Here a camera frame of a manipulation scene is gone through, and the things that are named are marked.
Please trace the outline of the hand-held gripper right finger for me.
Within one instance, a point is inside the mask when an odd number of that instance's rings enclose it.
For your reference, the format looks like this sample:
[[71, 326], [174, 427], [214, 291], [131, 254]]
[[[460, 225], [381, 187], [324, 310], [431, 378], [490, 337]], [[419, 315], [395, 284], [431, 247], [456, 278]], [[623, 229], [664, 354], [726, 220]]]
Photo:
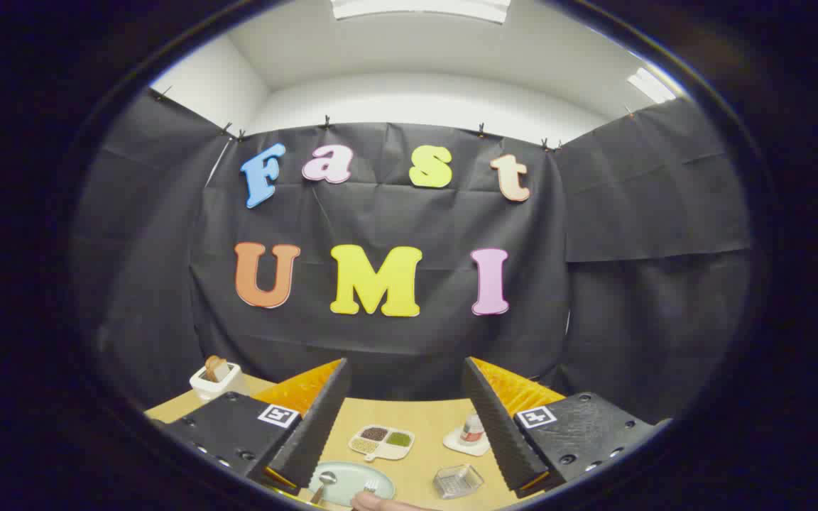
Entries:
[[643, 421], [596, 392], [565, 397], [476, 357], [464, 360], [462, 385], [517, 498], [612, 466], [671, 422]]

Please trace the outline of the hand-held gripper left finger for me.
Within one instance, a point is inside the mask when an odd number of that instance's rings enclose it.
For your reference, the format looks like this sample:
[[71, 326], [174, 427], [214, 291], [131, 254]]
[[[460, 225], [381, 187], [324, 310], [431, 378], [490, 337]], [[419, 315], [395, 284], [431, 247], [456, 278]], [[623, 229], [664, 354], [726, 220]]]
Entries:
[[340, 358], [260, 392], [222, 392], [155, 425], [224, 471], [295, 497], [312, 480], [352, 375]]

